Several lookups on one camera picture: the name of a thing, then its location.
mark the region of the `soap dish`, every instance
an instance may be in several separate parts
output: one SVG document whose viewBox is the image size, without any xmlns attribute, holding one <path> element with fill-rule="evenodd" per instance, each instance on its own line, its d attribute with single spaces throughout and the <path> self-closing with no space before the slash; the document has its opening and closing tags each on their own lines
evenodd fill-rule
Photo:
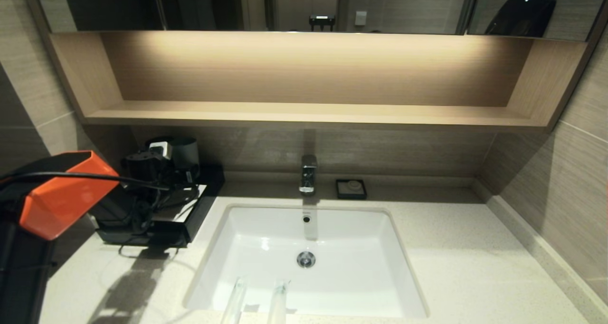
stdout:
<svg viewBox="0 0 608 324">
<path fill-rule="evenodd" d="M 338 199 L 367 199 L 365 184 L 361 179 L 337 179 L 336 193 Z"/>
</svg>

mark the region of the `sink drain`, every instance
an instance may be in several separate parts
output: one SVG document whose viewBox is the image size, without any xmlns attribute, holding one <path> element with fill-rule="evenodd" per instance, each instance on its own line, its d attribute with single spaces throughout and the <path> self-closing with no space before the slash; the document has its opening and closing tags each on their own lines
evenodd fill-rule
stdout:
<svg viewBox="0 0 608 324">
<path fill-rule="evenodd" d="M 311 268 L 314 266 L 314 263 L 317 261 L 317 258 L 314 257 L 314 254 L 311 252 L 302 252 L 298 254 L 298 257 L 295 259 L 298 265 L 302 268 Z"/>
</svg>

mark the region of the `light switch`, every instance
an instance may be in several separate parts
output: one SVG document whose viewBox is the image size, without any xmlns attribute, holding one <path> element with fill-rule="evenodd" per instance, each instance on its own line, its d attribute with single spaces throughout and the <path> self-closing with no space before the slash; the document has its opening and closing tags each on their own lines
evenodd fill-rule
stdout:
<svg viewBox="0 0 608 324">
<path fill-rule="evenodd" d="M 365 26 L 365 21 L 367 20 L 367 12 L 357 11 L 354 17 L 354 25 L 355 26 Z"/>
</svg>

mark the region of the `mirror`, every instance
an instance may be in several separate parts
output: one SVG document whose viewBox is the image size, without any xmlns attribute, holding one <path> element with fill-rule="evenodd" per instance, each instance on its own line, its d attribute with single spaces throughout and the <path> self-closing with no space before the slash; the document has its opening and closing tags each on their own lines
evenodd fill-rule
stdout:
<svg viewBox="0 0 608 324">
<path fill-rule="evenodd" d="M 463 34 L 473 0 L 40 0 L 52 32 L 297 30 Z"/>
<path fill-rule="evenodd" d="M 604 0 L 477 0 L 469 34 L 586 41 Z"/>
</svg>

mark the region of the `black cable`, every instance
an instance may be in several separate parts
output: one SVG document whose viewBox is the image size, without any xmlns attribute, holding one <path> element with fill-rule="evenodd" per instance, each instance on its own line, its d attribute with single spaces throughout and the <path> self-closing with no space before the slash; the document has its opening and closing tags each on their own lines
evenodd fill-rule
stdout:
<svg viewBox="0 0 608 324">
<path fill-rule="evenodd" d="M 131 185 L 143 186 L 161 191 L 169 191 L 171 188 L 165 185 L 157 185 L 150 181 L 140 181 L 139 179 L 133 179 L 128 177 L 120 177 L 115 175 L 105 174 L 93 174 L 93 173 L 74 173 L 74 172 L 32 172 L 22 174 L 9 174 L 5 175 L 0 180 L 0 188 L 4 188 L 6 185 L 15 183 L 17 181 L 23 181 L 26 179 L 37 179 L 42 177 L 62 177 L 62 178 L 87 178 L 87 179 L 100 179 L 102 181 L 122 181 Z"/>
</svg>

